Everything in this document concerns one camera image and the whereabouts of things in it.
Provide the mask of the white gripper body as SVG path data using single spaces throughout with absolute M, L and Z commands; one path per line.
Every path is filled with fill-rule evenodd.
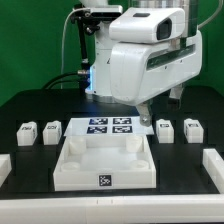
M 202 65 L 202 35 L 186 40 L 174 59 L 171 42 L 158 44 L 117 43 L 110 57 L 110 86 L 114 99 L 136 106 L 197 76 Z

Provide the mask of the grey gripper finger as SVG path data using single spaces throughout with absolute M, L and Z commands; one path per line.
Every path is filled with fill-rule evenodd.
M 183 93 L 183 90 L 184 90 L 183 85 L 182 85 L 182 84 L 179 84 L 179 85 L 173 87 L 173 88 L 170 90 L 169 97 L 170 97 L 171 99 L 180 100 L 180 99 L 181 99 L 181 96 L 182 96 L 182 93 Z
M 141 103 L 136 106 L 137 111 L 140 115 L 140 124 L 149 127 L 152 123 L 151 109 L 147 102 Z

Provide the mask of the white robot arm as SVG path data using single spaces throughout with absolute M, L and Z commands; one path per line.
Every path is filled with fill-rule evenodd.
M 95 100 L 133 106 L 140 123 L 151 124 L 148 102 L 169 91 L 181 98 L 183 83 L 202 66 L 198 0 L 131 0 L 124 9 L 109 0 L 80 0 L 87 30 L 95 34 L 95 62 L 87 94 Z

